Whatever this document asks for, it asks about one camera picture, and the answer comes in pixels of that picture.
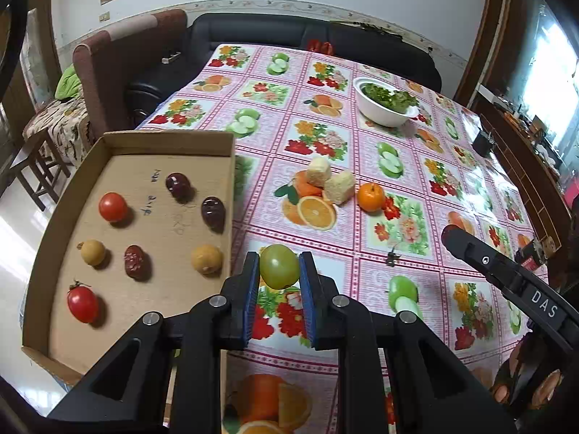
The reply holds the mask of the right hand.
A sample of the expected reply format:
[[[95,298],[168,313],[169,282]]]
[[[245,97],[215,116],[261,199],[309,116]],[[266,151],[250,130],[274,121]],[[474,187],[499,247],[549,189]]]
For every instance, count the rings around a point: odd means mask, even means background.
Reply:
[[[564,379],[542,349],[524,349],[520,341],[499,368],[489,389],[493,399],[514,419],[540,412]]]

